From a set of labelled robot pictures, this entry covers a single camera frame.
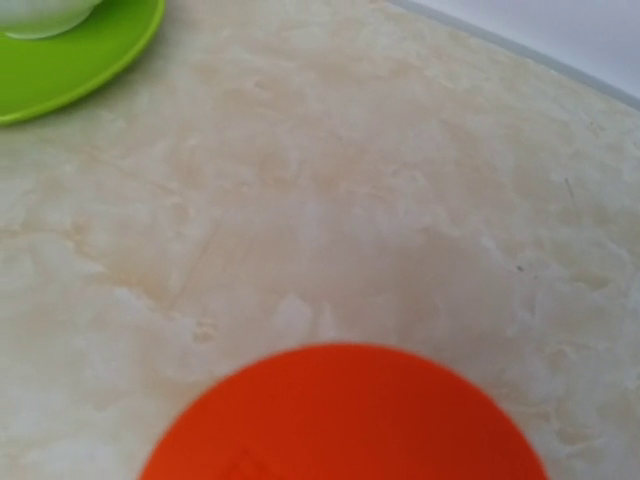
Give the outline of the red pill bottle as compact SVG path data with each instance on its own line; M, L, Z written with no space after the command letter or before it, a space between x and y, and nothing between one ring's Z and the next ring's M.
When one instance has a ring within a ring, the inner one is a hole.
M317 345L247 366L173 422L145 479L543 479L478 387L403 351Z

